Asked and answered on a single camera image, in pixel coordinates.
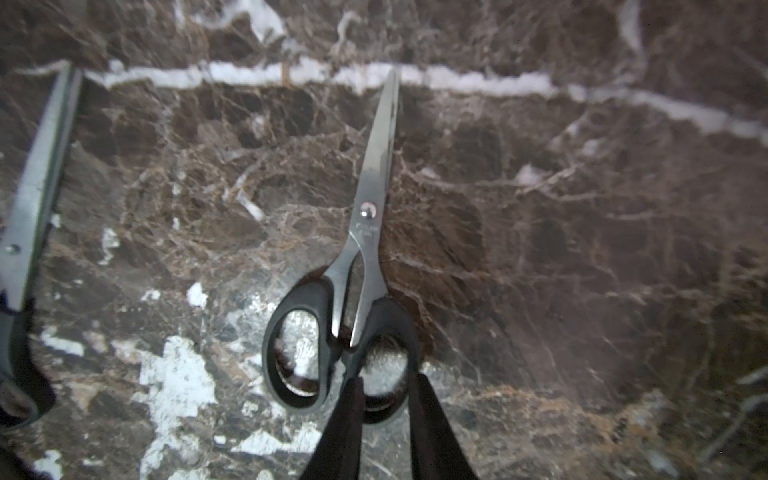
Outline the black scissors sideways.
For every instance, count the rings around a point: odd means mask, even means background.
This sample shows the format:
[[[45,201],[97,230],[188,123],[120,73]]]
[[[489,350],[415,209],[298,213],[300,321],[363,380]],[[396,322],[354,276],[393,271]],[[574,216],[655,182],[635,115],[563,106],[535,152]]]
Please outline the black scissors sideways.
[[[28,153],[1,241],[1,431],[39,420],[55,403],[32,360],[32,284],[76,116],[82,71],[61,68]]]

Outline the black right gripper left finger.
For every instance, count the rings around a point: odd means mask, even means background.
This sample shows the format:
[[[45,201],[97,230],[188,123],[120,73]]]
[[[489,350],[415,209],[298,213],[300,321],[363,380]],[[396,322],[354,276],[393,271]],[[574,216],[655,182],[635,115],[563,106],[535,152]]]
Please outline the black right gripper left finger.
[[[359,477],[364,411],[363,379],[347,380],[300,480],[356,480]]]

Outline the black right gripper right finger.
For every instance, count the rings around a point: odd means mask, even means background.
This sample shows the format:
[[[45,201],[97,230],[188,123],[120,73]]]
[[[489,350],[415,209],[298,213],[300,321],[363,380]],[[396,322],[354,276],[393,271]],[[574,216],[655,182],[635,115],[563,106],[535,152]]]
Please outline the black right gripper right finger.
[[[413,479],[477,479],[426,375],[408,379]]]

